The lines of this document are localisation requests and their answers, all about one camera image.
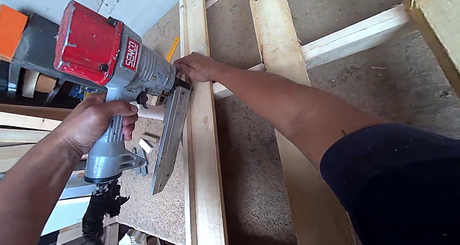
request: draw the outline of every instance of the yellow measuring tape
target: yellow measuring tape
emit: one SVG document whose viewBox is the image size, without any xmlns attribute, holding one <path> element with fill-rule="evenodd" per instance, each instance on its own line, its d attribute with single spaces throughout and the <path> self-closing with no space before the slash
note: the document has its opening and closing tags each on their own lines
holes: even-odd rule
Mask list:
<svg viewBox="0 0 460 245">
<path fill-rule="evenodd" d="M 168 62 L 171 62 L 171 58 L 173 58 L 173 54 L 176 51 L 177 44 L 179 44 L 179 37 L 178 36 L 176 36 L 174 38 L 174 42 L 172 43 L 172 46 L 169 49 L 168 55 L 166 57 L 166 60 L 168 60 Z"/>
</svg>

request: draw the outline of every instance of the senco nail gun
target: senco nail gun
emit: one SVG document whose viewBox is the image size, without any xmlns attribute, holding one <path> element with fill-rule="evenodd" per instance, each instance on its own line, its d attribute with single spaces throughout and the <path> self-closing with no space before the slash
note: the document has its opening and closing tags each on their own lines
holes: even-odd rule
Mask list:
<svg viewBox="0 0 460 245">
<path fill-rule="evenodd" d="M 107 87 L 106 102 L 137 101 L 145 106 L 147 93 L 167 96 L 152 182 L 152 195 L 161 192 L 174 169 L 190 97 L 190 85 L 177 77 L 178 69 L 144 46 L 121 21 L 106 19 L 76 1 L 64 11 L 54 67 Z M 123 171 L 145 164 L 145 158 L 125 148 L 121 120 L 122 116 L 112 117 L 88 154 L 84 178 L 99 189 Z"/>
</svg>

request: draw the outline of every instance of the red motor cap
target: red motor cap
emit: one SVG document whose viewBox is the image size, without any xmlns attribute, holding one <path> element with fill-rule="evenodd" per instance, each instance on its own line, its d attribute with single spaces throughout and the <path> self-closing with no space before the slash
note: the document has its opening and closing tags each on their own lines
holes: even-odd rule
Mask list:
<svg viewBox="0 0 460 245">
<path fill-rule="evenodd" d="M 70 1 L 59 26 L 54 68 L 105 85 L 115 69 L 122 30 L 122 22 Z"/>
</svg>

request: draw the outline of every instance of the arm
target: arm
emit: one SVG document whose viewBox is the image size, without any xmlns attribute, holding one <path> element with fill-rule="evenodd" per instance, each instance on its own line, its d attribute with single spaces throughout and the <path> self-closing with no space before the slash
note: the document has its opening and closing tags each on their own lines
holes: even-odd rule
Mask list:
<svg viewBox="0 0 460 245">
<path fill-rule="evenodd" d="M 263 72 L 236 69 L 193 53 L 174 62 L 193 80 L 214 80 L 288 138 L 319 169 L 332 144 L 356 130 L 385 123 L 319 89 Z"/>
<path fill-rule="evenodd" d="M 123 134 L 131 140 L 137 107 L 104 100 L 105 95 L 88 96 L 5 174 L 0 182 L 3 243 L 37 244 L 75 165 L 104 133 L 112 116 L 125 116 Z"/>
</svg>

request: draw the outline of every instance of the hand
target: hand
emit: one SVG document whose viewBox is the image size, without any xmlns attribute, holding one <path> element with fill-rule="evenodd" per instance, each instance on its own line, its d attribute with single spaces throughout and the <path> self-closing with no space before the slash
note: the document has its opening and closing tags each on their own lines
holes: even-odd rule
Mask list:
<svg viewBox="0 0 460 245">
<path fill-rule="evenodd" d="M 215 74 L 222 71 L 223 67 L 226 66 L 197 52 L 177 59 L 174 61 L 174 65 L 179 68 L 179 75 L 186 74 L 192 80 L 202 83 L 215 80 Z"/>
<path fill-rule="evenodd" d="M 132 139 L 132 131 L 138 120 L 138 108 L 125 101 L 104 103 L 106 93 L 87 96 L 54 130 L 78 153 L 87 154 L 97 139 L 109 126 L 110 118 L 123 116 L 123 135 Z"/>
</svg>

